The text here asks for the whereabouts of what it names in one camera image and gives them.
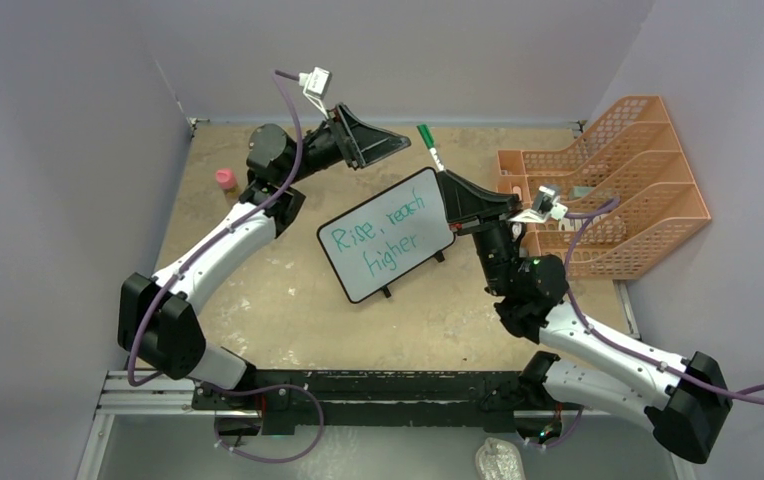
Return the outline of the green marker cap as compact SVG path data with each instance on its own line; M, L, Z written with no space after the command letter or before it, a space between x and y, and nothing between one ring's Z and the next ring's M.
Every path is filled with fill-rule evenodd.
M427 149L433 149L435 147L434 137L430 131L430 128L426 124L419 124L417 126L418 133Z

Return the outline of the green whiteboard marker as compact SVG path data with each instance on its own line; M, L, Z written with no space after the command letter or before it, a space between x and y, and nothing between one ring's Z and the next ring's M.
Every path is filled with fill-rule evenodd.
M434 140L434 137L431 133L431 130L428 125L426 124L419 124L417 126L418 133L421 136L421 139L429 152L434 164L436 165L436 168L438 171L444 171L446 169L444 162L442 161L440 154L436 148L436 143Z

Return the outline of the small whiteboard black frame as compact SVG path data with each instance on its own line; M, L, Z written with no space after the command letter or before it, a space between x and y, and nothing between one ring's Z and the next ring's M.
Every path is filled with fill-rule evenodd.
M322 224L319 245L348 301L358 304L430 259L455 237L436 179L423 168Z

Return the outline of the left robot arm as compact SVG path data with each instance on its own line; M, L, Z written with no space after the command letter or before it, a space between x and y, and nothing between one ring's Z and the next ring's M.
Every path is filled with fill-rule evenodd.
M367 168L410 147L408 137L359 120L339 103L314 130L291 137L276 124L249 138L247 183L223 220L159 271L131 274L121 286L117 343L174 379L217 388L230 408L255 399L255 367L207 342L197 318L216 290L296 219L305 197L294 183L335 164Z

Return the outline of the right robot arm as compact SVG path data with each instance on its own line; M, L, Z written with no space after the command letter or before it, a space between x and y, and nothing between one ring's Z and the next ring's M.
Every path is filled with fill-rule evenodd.
M522 210L517 196L450 170L436 179L450 230L474 241L501 324L548 348L525 368L522 399L534 407L553 401L620 416L670 453L706 463L733 406L723 394L719 363L700 351L685 357L652 347L584 314L560 257L521 254L511 227Z

